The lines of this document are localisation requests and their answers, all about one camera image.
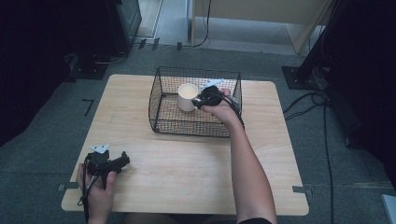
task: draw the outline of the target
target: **wooden desk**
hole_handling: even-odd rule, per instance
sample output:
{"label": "wooden desk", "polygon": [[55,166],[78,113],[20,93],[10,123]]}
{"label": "wooden desk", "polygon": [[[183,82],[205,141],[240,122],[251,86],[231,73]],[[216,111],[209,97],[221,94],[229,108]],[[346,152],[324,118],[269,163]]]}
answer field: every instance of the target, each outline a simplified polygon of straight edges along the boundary
{"label": "wooden desk", "polygon": [[[190,0],[186,1],[188,9]],[[212,1],[210,18],[286,23],[294,50],[300,53],[331,2],[332,0],[216,0]],[[192,45],[195,44],[195,17],[207,17],[208,6],[209,0],[192,0]]]}
{"label": "wooden desk", "polygon": [[[126,151],[131,163],[117,176],[114,212],[235,214],[229,139],[154,133],[149,125],[153,77],[113,75],[98,106],[78,158],[90,145],[110,144],[110,159]],[[243,119],[275,197],[278,215],[304,216],[302,181],[276,87],[242,81]],[[78,165],[70,181],[76,181]],[[82,211],[79,189],[68,189],[67,211]]]}

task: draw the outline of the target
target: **cup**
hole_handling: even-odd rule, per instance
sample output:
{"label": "cup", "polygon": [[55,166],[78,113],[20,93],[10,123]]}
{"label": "cup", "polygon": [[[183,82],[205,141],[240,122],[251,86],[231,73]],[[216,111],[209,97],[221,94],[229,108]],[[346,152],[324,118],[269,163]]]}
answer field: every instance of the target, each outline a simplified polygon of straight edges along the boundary
{"label": "cup", "polygon": [[177,106],[183,111],[194,110],[192,99],[198,95],[198,87],[191,83],[185,83],[178,87]]}

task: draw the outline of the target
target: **black mesh basket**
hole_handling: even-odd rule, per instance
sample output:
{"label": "black mesh basket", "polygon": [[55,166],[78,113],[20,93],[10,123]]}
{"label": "black mesh basket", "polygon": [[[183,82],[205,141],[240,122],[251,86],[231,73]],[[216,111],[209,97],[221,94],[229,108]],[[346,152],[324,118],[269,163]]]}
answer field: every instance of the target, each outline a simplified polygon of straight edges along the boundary
{"label": "black mesh basket", "polygon": [[148,119],[155,133],[174,133],[210,137],[229,137],[224,124],[210,114],[194,109],[185,112],[177,107],[177,90],[184,83],[199,87],[210,79],[224,81],[216,86],[227,88],[242,112],[241,75],[239,72],[191,68],[158,67],[148,104]]}

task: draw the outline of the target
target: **human hand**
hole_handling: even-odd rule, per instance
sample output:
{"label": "human hand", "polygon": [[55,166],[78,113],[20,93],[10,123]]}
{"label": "human hand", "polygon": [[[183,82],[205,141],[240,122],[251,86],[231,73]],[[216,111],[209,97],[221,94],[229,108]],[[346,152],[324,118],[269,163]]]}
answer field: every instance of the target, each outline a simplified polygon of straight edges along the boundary
{"label": "human hand", "polygon": [[[230,97],[230,90],[228,89],[223,89],[220,90],[221,94],[223,94],[226,97],[226,100],[231,103]],[[225,102],[224,100],[221,101],[219,105],[216,106],[210,106],[210,105],[204,105],[201,108],[202,111],[207,112],[218,118],[221,122],[224,123],[224,125],[229,126],[233,123],[240,123],[238,117],[236,116],[235,112],[233,109],[230,107],[230,105]]]}
{"label": "human hand", "polygon": [[[80,189],[83,183],[83,164],[78,166],[77,182]],[[91,180],[91,177],[86,172],[85,186]],[[107,176],[106,189],[100,187],[99,179],[91,186],[90,193],[88,194],[89,214],[90,219],[88,223],[106,223],[108,215],[113,208],[114,201],[114,183],[116,181],[116,172],[110,172]]]}

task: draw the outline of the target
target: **human arm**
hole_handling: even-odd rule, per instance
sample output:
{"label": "human arm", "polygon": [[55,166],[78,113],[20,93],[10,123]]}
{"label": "human arm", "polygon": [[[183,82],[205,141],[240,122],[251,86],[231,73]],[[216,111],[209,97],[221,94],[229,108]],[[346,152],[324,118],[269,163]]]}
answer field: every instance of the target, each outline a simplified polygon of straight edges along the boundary
{"label": "human arm", "polygon": [[[77,182],[80,189],[82,189],[83,183],[83,164],[78,166]],[[86,172],[86,183],[91,180],[91,177]],[[90,189],[88,194],[88,204],[89,204],[89,214],[90,219],[89,224],[103,224],[107,222],[108,215],[113,208],[114,201],[114,183],[116,181],[116,172],[108,173],[106,180],[106,189],[102,189],[96,180]]]}
{"label": "human arm", "polygon": [[[230,94],[228,90],[222,90],[222,93]],[[226,102],[217,106],[203,106],[202,110],[222,121],[230,132],[237,223],[264,217],[275,224],[276,210],[271,186],[240,120]]]}

